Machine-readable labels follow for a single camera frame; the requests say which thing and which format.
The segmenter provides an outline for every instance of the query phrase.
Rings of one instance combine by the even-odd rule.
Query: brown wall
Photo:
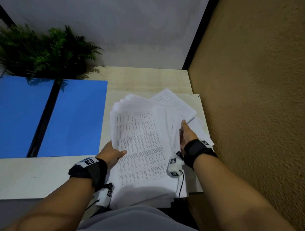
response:
[[[305,230],[305,1],[220,0],[188,71],[221,160]]]

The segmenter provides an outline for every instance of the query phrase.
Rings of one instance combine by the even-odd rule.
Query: person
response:
[[[196,143],[198,137],[185,120],[182,121],[180,134],[181,151],[186,158],[187,151],[190,152],[190,144]],[[96,158],[111,167],[125,154],[126,151],[113,149],[109,142]],[[195,171],[222,230],[294,230],[259,192],[231,172],[211,150],[201,150],[193,157],[186,158],[185,162]],[[79,178],[77,175],[70,177],[25,216],[4,230],[76,230],[94,191],[97,190],[92,185],[93,179]],[[79,228],[194,230],[148,206],[130,206],[101,213],[81,223]]]

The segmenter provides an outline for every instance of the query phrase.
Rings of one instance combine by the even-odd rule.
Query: hand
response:
[[[193,132],[185,120],[182,121],[181,123],[181,129],[180,129],[180,146],[181,146],[181,151],[184,151],[184,147],[186,144],[192,140],[198,139],[197,135],[195,132]]]
[[[101,152],[99,154],[96,155],[96,158],[100,158],[103,161],[106,162],[108,168],[112,168],[117,161],[122,158],[123,156],[125,156],[125,154],[127,153],[126,150],[124,151],[119,151],[116,150],[112,147],[112,143],[111,141],[109,141],[105,147],[103,147],[103,149],[101,150]]]

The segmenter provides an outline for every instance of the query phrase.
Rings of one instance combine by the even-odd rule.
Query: gray shirt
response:
[[[81,223],[78,230],[87,231],[121,231],[121,230],[184,230],[195,229],[174,221],[160,210],[144,206],[134,205],[114,211],[98,214]]]

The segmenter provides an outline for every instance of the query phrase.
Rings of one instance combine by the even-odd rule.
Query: textured wall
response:
[[[208,0],[0,0],[17,25],[70,25],[104,49],[97,65],[181,69]]]
[[[216,153],[305,230],[305,1],[220,0],[189,76]]]

